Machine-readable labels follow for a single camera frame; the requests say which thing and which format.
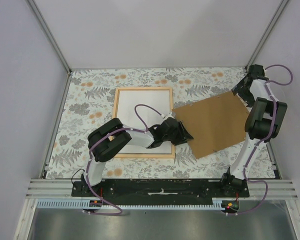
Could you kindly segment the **brown cardboard backing board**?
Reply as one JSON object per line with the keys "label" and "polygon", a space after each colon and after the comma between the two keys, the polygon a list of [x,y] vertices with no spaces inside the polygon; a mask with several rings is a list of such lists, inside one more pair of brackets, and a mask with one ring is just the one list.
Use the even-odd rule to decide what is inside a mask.
{"label": "brown cardboard backing board", "polygon": [[173,112],[193,137],[188,144],[196,159],[245,140],[249,110],[230,91],[177,107]]}

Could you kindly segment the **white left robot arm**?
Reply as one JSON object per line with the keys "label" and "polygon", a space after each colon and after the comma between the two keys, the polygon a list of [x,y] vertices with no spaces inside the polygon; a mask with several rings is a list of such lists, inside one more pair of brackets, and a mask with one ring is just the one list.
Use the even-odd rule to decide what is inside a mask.
{"label": "white left robot arm", "polygon": [[177,146],[193,140],[181,121],[166,118],[160,124],[146,129],[132,128],[113,118],[87,137],[89,161],[82,180],[83,191],[93,197],[100,192],[100,183],[106,162],[112,160],[125,146],[155,149],[164,142]]}

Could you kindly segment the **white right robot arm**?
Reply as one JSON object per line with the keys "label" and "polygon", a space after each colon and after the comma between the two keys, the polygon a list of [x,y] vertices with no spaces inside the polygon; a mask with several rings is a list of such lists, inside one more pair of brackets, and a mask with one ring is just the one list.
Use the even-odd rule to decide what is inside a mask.
{"label": "white right robot arm", "polygon": [[244,126],[244,144],[235,162],[220,180],[219,191],[225,197],[233,194],[238,196],[248,189],[250,169],[261,148],[279,134],[288,105],[274,95],[271,83],[284,86],[266,77],[266,68],[262,65],[253,64],[249,66],[246,76],[231,90],[251,110]]}

